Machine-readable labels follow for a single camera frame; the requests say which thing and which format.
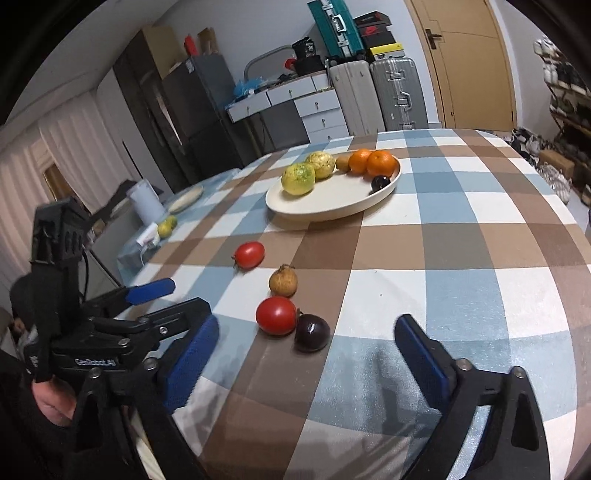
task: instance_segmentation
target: suitcase handle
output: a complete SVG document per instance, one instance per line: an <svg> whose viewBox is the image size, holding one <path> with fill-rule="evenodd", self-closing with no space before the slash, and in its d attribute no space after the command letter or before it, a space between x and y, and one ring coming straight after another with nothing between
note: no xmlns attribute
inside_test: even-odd
<svg viewBox="0 0 591 480"><path fill-rule="evenodd" d="M335 32L343 33L347 31L347 26L345 25L345 21L343 20L342 15L333 15L331 17L331 20L335 28Z"/></svg>

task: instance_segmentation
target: ceiling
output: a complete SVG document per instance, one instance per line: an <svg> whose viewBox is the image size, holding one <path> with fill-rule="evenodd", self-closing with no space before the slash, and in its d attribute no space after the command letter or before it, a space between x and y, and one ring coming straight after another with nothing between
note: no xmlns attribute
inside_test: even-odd
<svg viewBox="0 0 591 480"><path fill-rule="evenodd" d="M35 120L95 88L125 46L178 0L107 0L45 59L0 128L0 150Z"/></svg>

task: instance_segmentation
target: shoe box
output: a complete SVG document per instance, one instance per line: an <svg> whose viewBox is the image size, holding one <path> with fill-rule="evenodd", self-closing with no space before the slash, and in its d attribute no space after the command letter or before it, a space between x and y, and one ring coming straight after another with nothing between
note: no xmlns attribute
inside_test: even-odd
<svg viewBox="0 0 591 480"><path fill-rule="evenodd" d="M386 14L372 12L355 18L354 22L357 25L361 40L367 50L373 47L396 43L392 32L388 30L392 22Z"/></svg>

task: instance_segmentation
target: green citrus fruit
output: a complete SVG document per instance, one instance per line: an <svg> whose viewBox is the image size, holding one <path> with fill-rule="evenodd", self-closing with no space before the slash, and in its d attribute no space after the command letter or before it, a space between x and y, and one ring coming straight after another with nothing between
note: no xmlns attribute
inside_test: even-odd
<svg viewBox="0 0 591 480"><path fill-rule="evenodd" d="M316 173L309 163L294 163L285 169L281 185L291 195L304 195L314 188Z"/></svg>

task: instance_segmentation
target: drawer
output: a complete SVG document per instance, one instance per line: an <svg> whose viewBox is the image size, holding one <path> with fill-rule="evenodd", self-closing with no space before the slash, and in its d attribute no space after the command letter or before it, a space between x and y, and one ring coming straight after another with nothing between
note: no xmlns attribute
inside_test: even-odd
<svg viewBox="0 0 591 480"><path fill-rule="evenodd" d="M345 125L339 127L327 128L319 132L312 132L308 134L311 144L324 143L328 140L334 140L335 138L349 137L349 130Z"/></svg>
<svg viewBox="0 0 591 480"><path fill-rule="evenodd" d="M314 82L316 90L324 90L330 87L329 76L325 73L312 76L312 82Z"/></svg>
<svg viewBox="0 0 591 480"><path fill-rule="evenodd" d="M340 108L305 116L302 121L308 133L347 125L343 111Z"/></svg>
<svg viewBox="0 0 591 480"><path fill-rule="evenodd" d="M265 92L255 93L244 100L240 100L236 105L228 109L228 115L230 115L232 122L238 122L270 106L271 103Z"/></svg>
<svg viewBox="0 0 591 480"><path fill-rule="evenodd" d="M302 117L312 115L313 113L326 112L327 110L340 108L339 97L336 96L334 90L328 90L326 92L307 96L306 98L300 98L295 102L295 107Z"/></svg>
<svg viewBox="0 0 591 480"><path fill-rule="evenodd" d="M279 105L283 102L289 102L294 98L309 95L315 91L316 87L314 87L312 78L306 77L286 83L285 85L279 85L279 87L268 89L267 95L269 96L271 105Z"/></svg>

